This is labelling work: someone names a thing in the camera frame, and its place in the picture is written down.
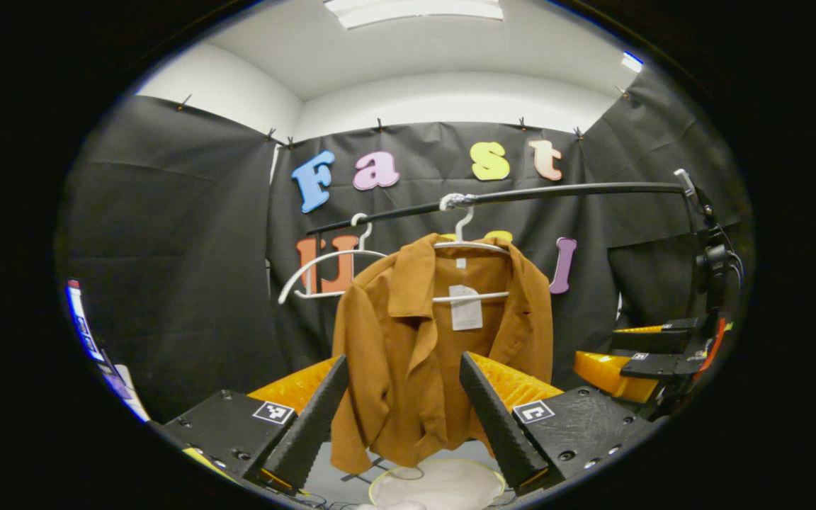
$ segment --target white cloth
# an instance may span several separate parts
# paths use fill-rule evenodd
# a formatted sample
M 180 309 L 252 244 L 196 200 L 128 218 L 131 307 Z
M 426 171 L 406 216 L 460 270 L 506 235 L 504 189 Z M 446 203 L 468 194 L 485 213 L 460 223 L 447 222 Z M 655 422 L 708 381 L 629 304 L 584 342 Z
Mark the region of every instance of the white cloth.
M 486 465 L 427 459 L 417 469 L 399 467 L 380 475 L 370 487 L 370 500 L 381 510 L 483 510 L 504 490 L 505 480 Z

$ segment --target brown jacket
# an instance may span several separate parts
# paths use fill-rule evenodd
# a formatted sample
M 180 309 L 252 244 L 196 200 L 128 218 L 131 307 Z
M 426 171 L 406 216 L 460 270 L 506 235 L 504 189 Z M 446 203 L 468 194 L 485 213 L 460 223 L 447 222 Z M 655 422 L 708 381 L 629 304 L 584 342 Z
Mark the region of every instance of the brown jacket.
M 346 355 L 351 377 L 331 424 L 331 463 L 358 474 L 371 468 L 366 448 L 413 468 L 469 438 L 489 442 L 459 382 L 462 352 L 499 361 L 544 382 L 553 371 L 550 282 L 504 239 L 476 242 L 508 249 L 435 249 L 430 234 L 357 275 L 340 298 L 333 356 Z M 467 267 L 457 268 L 457 258 Z M 449 286 L 509 296 L 482 301 L 480 329 L 453 331 Z

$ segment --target jacket sleeve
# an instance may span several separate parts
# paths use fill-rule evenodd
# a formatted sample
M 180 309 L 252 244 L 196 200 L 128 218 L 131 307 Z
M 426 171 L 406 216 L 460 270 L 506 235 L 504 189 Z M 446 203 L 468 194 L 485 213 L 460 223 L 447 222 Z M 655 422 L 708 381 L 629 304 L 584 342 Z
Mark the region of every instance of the jacket sleeve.
M 366 448 L 389 413 L 389 369 L 379 320 L 366 292 L 352 285 L 340 297 L 333 356 L 346 356 L 350 382 L 331 424 L 331 464 L 360 474 L 372 468 Z

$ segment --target white wall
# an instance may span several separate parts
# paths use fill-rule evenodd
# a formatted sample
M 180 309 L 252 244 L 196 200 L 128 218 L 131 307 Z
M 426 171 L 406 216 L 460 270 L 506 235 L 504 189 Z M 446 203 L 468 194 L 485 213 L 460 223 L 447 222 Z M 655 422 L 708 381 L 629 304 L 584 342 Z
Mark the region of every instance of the white wall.
M 513 123 L 584 132 L 618 97 L 560 81 L 492 72 L 443 72 L 374 81 L 304 104 L 295 140 L 383 125 Z
M 207 43 L 189 49 L 159 69 L 137 91 L 216 113 L 273 137 L 292 136 L 302 101 L 265 72 Z

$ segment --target blue letter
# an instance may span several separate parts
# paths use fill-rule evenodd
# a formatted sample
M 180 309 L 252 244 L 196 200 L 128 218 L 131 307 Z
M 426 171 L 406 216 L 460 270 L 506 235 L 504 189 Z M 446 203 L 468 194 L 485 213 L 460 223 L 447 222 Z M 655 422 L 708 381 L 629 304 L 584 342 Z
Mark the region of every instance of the blue letter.
M 336 156 L 330 151 L 323 151 L 292 172 L 292 179 L 298 179 L 297 184 L 301 187 L 301 196 L 304 197 L 304 203 L 301 204 L 302 213 L 310 213 L 329 200 L 329 191 L 323 191 L 320 184 L 328 186 L 333 181 L 327 165 L 334 161 Z

